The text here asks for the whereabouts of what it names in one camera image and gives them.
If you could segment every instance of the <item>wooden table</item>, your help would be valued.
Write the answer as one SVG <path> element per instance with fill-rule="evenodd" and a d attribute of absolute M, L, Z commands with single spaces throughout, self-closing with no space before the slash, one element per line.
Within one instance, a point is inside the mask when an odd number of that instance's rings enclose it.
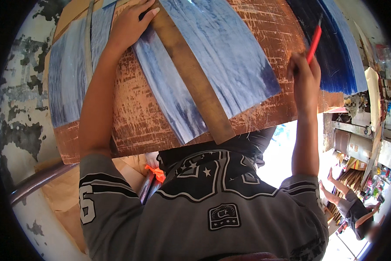
<path fill-rule="evenodd" d="M 115 17 L 138 0 L 120 0 Z M 293 96 L 293 82 L 286 79 L 286 67 L 292 52 L 306 49 L 304 35 L 291 8 L 285 0 L 227 0 L 245 21 L 263 48 L 281 86 L 281 93 L 258 107 L 230 119 L 236 134 L 264 129 L 297 119 Z M 103 0 L 97 0 L 94 11 Z M 88 0 L 73 0 L 63 10 L 53 43 L 62 36 L 70 21 L 82 18 L 88 9 Z M 128 49 L 117 66 L 114 98 L 113 140 L 117 157 L 179 147 L 169 123 L 160 110 L 145 79 L 138 60 Z M 343 106 L 342 93 L 320 92 L 319 112 Z M 59 152 L 65 164 L 79 161 L 79 121 L 54 129 Z M 188 144 L 213 140 L 209 133 Z"/>

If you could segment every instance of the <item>hair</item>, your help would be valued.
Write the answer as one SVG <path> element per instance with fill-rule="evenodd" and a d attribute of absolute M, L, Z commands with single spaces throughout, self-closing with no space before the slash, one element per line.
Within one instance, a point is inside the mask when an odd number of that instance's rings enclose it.
<path fill-rule="evenodd" d="M 381 232 L 381 226 L 377 223 L 374 223 L 374 225 L 370 228 L 370 230 L 365 235 L 365 238 L 368 242 L 373 243 L 377 239 L 378 235 Z"/>

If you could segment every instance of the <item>star graphic on shirt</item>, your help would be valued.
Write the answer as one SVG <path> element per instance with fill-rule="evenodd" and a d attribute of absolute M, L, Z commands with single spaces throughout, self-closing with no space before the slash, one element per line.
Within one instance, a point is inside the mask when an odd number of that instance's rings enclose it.
<path fill-rule="evenodd" d="M 207 168 L 205 168 L 205 170 L 203 170 L 203 172 L 205 173 L 205 176 L 211 176 L 210 170 L 208 170 Z"/>

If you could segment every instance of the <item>red pencil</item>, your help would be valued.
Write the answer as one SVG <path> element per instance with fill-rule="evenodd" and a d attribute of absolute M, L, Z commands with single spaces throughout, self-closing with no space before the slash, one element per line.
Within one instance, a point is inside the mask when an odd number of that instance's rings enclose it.
<path fill-rule="evenodd" d="M 317 24 L 316 29 L 314 30 L 312 43 L 310 44 L 310 49 L 307 52 L 306 58 L 308 64 L 312 62 L 313 55 L 316 52 L 317 45 L 319 44 L 320 36 L 322 35 L 322 28 L 320 27 L 320 25 L 322 24 L 322 18 L 323 18 L 323 14 L 320 15 L 319 23 Z"/>

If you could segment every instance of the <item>person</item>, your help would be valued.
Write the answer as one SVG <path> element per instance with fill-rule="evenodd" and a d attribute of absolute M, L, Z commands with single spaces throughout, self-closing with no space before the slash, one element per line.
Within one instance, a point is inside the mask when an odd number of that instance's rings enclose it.
<path fill-rule="evenodd" d="M 159 10 L 154 0 L 116 19 L 79 126 L 81 223 L 93 260 L 320 260 L 328 243 L 317 175 L 320 67 L 292 54 L 298 110 L 292 176 L 279 189 L 256 175 L 275 129 L 161 151 L 166 179 L 142 206 L 110 151 L 116 67 Z"/>
<path fill-rule="evenodd" d="M 365 207 L 350 188 L 333 178 L 332 168 L 330 168 L 327 180 L 332 182 L 345 195 L 345 199 L 335 196 L 326 190 L 321 180 L 319 181 L 320 189 L 323 191 L 327 200 L 337 207 L 340 214 L 355 233 L 356 239 L 362 240 L 366 238 L 369 242 L 374 242 L 381 230 L 381 226 L 374 222 L 373 215 L 380 209 L 381 202 L 378 202 L 377 205 Z"/>

